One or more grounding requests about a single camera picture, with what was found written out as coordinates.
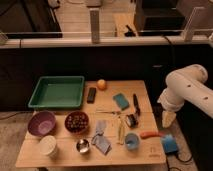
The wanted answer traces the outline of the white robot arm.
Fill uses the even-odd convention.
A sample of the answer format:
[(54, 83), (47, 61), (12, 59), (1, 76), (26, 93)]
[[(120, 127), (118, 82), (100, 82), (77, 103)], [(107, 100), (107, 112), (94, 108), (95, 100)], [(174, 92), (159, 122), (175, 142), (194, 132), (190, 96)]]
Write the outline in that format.
[(157, 100), (163, 108), (162, 126), (164, 128), (172, 125), (176, 119), (176, 112), (184, 106), (186, 101), (213, 119), (213, 90), (204, 85), (207, 79), (207, 70), (199, 64), (174, 70), (166, 76), (166, 88)]

